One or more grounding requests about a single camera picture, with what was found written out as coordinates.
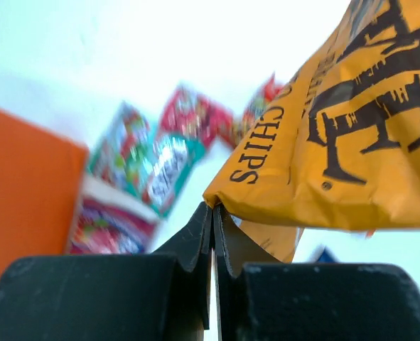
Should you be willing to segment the orange paper bag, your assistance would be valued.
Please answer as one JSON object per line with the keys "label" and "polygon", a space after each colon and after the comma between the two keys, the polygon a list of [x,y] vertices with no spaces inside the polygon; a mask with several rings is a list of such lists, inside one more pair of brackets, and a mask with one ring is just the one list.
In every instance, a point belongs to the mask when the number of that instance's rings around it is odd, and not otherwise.
{"label": "orange paper bag", "polygon": [[0,276],[13,261],[60,254],[88,150],[0,110]]}

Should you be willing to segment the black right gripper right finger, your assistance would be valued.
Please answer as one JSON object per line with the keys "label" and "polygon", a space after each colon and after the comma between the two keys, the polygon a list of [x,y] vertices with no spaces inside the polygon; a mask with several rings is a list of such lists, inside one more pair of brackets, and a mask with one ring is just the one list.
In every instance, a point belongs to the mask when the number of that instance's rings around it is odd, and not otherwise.
{"label": "black right gripper right finger", "polygon": [[420,340],[420,292],[392,264],[283,264],[212,211],[221,340]]}

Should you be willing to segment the yellow potato chips bag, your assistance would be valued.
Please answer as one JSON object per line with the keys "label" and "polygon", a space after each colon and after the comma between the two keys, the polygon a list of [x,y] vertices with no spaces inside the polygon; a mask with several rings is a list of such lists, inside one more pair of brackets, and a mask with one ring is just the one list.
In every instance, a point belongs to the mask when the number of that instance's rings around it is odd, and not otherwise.
{"label": "yellow potato chips bag", "polygon": [[203,197],[262,225],[420,228],[420,1],[351,1]]}

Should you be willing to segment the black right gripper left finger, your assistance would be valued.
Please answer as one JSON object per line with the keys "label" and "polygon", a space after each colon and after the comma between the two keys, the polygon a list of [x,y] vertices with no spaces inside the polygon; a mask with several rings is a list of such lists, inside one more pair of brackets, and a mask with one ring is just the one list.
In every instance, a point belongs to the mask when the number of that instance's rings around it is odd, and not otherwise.
{"label": "black right gripper left finger", "polygon": [[201,340],[212,212],[150,254],[35,256],[0,278],[0,340]]}

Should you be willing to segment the blue chips bag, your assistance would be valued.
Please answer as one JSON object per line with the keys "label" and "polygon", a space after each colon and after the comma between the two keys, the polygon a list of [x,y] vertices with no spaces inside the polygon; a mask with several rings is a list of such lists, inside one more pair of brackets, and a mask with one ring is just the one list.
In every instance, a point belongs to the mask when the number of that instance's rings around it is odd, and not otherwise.
{"label": "blue chips bag", "polygon": [[333,264],[338,260],[327,247],[318,247],[313,253],[312,262]]}

